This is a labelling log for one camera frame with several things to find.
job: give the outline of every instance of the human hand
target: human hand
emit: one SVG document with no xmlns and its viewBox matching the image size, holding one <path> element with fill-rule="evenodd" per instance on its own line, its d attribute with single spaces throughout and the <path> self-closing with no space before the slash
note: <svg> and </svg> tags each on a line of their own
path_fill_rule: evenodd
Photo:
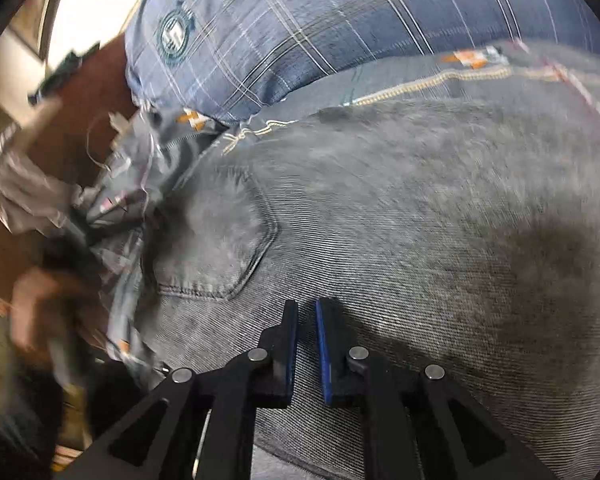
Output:
<svg viewBox="0 0 600 480">
<path fill-rule="evenodd" d="M 97 289 L 74 274 L 33 267 L 13 286 L 11 341 L 28 364 L 51 368 L 48 342 L 65 330 L 65 309 L 97 302 Z"/>
</svg>

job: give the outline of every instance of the gray garment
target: gray garment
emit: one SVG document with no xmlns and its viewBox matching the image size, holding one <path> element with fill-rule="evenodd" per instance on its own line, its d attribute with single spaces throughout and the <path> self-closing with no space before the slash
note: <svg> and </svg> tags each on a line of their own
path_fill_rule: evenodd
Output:
<svg viewBox="0 0 600 480">
<path fill-rule="evenodd" d="M 139 289 L 144 343 L 172 366 L 216 368 L 298 300 L 293 406 L 260 410 L 256 443 L 362 478 L 356 414 L 320 395 L 313 304 L 337 296 L 363 343 L 439 362 L 554 472 L 592 477 L 600 58 L 529 47 L 503 44 L 509 64 L 480 70 L 368 64 L 218 139 L 164 205 Z"/>
</svg>

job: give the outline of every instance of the metal screw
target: metal screw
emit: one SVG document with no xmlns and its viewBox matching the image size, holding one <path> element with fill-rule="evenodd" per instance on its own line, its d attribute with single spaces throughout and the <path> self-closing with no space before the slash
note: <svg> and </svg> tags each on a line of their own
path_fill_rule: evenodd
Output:
<svg viewBox="0 0 600 480">
<path fill-rule="evenodd" d="M 268 355 L 269 352 L 267 352 L 264 348 L 254 348 L 249 350 L 247 357 L 249 358 L 249 361 L 257 362 L 264 361 Z"/>
<path fill-rule="evenodd" d="M 193 377 L 193 373 L 188 368 L 178 368 L 171 374 L 174 383 L 186 383 Z"/>
<path fill-rule="evenodd" d="M 369 350 L 363 346 L 353 346 L 349 349 L 349 357 L 356 361 L 362 361 L 369 357 Z"/>
<path fill-rule="evenodd" d="M 429 365 L 424 369 L 424 374 L 432 381 L 437 381 L 445 376 L 445 369 L 440 365 Z"/>
</svg>

